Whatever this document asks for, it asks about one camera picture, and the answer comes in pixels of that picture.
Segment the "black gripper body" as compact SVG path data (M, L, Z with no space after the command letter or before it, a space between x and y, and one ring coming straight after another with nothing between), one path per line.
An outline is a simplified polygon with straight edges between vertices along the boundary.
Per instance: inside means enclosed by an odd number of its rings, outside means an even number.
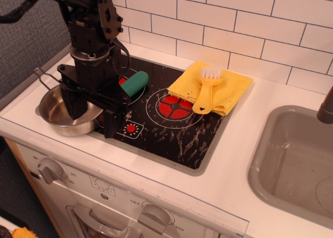
M128 110L130 97L120 87L122 46L103 46L98 52L70 47L74 65L59 65L62 82L77 88L86 101L119 114Z

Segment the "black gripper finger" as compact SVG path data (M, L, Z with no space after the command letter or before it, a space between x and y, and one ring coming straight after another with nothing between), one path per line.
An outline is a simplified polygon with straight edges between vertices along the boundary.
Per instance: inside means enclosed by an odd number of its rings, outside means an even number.
M69 116L73 120L81 117L87 111L87 101L81 92L65 83L60 84L60 90Z
M122 125L122 116L118 112L105 109L103 111L104 118L104 136L112 138Z

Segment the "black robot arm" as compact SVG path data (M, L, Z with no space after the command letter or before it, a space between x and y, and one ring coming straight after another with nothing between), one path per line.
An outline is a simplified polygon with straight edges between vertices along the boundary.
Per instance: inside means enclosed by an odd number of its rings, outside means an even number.
M121 88L117 39L123 21L112 0L55 0L68 27L74 65L59 65L60 88L67 111L77 119L90 102L103 110L104 136L111 138L121 127L131 102Z

